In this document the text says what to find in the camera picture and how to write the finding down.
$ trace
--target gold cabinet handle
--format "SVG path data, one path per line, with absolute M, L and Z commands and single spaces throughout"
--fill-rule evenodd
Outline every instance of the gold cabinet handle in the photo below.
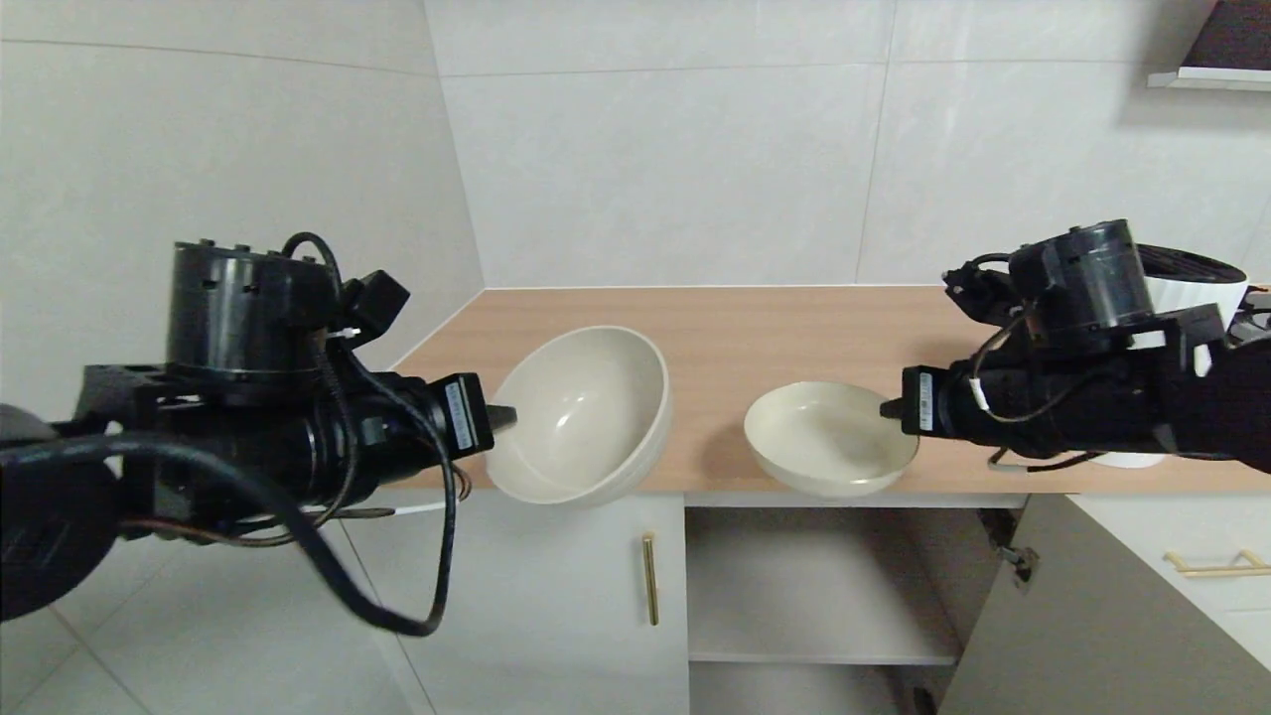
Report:
M 1182 556 L 1173 551 L 1166 552 L 1166 561 L 1174 565 L 1181 575 L 1188 579 L 1218 579 L 1229 577 L 1271 577 L 1271 564 L 1258 559 L 1248 549 L 1240 550 L 1240 559 L 1249 563 L 1248 566 L 1188 566 Z
M 644 591 L 648 598 L 648 624 L 656 626 L 661 617 L 657 613 L 657 568 L 653 565 L 653 532 L 644 535 Z

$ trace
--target beige bowl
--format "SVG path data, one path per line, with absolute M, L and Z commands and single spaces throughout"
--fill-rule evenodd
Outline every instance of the beige bowl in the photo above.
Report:
M 671 380 L 643 334 L 594 325 L 531 352 L 491 400 L 516 408 L 486 471 L 530 504 L 597 507 L 634 490 L 671 432 Z
M 878 415 L 883 396 L 844 384 L 777 389 L 746 411 L 759 466 L 816 497 L 862 497 L 891 486 L 918 453 L 918 438 Z

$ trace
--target wooden countertop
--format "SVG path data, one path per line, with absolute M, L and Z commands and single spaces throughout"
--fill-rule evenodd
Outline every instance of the wooden countertop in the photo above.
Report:
M 557 334 L 627 325 L 666 356 L 675 395 L 671 441 L 646 491 L 785 490 L 755 465 L 741 432 L 750 404 L 798 381 L 841 381 L 900 395 L 907 366 L 965 359 L 993 329 L 935 286 L 487 290 L 405 357 L 403 375 L 480 375 L 493 398 L 507 373 Z M 1148 470 L 1082 465 L 1038 475 L 993 472 L 991 450 L 924 439 L 891 491 L 1179 493 L 1271 490 L 1237 462 L 1168 457 Z M 466 465 L 491 486 L 480 457 Z M 436 486 L 432 475 L 399 486 Z

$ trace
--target white tile wall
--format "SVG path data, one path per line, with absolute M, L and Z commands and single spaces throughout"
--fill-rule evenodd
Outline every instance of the white tile wall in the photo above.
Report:
M 482 287 L 435 77 L 10 43 L 0 161 L 0 396 L 65 418 L 80 367 L 161 361 L 172 241 L 297 230 L 413 297 L 388 366 Z
M 159 538 L 118 541 L 83 584 L 57 599 L 57 612 L 80 636 L 92 636 L 186 549 L 186 542 Z
M 436 74 L 423 0 L 5 0 L 0 33 Z
M 1271 282 L 1271 198 L 1262 210 L 1262 221 L 1253 231 L 1253 241 L 1240 263 L 1244 272 L 1262 282 Z
M 1141 243 L 1238 263 L 1271 196 L 1271 103 L 1148 90 L 1141 76 L 1092 62 L 892 66 L 858 279 L 932 282 L 1116 217 Z
M 444 81 L 488 284 L 853 278 L 881 66 Z
M 482 288 L 419 3 L 14 0 L 0 19 L 5 403 L 62 419 L 81 366 L 160 361 L 174 240 L 314 230 L 347 274 L 390 269 L 414 295 L 362 351 L 379 367 Z M 48 611 L 5 624 L 4 715 L 432 712 L 397 640 L 291 549 L 121 544 L 56 607 L 107 669 Z
M 80 650 L 22 704 L 17 715 L 150 715 L 90 653 Z
M 366 589 L 344 532 L 322 533 Z M 88 645 L 156 715 L 418 712 L 376 638 L 295 547 L 186 546 Z
M 887 58 L 892 0 L 428 0 L 444 76 Z
M 493 286 L 930 283 L 1122 216 L 1271 279 L 1271 98 L 1143 89 L 1210 3 L 427 10 Z
M 79 641 L 48 610 L 0 624 L 0 714 L 15 712 Z
M 1177 65 L 1214 0 L 900 0 L 897 61 Z

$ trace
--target cabinet door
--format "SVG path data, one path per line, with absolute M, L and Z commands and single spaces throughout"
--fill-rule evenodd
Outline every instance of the cabinet door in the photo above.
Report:
M 376 495 L 395 505 L 437 497 Z M 346 527 L 384 603 L 427 613 L 441 513 Z M 646 533 L 653 536 L 657 626 L 646 597 Z M 478 491 L 460 504 L 441 629 L 402 643 L 438 715 L 686 714 L 684 564 L 679 494 L 566 511 Z
M 1033 497 L 941 715 L 1266 715 L 1271 672 L 1063 495 Z

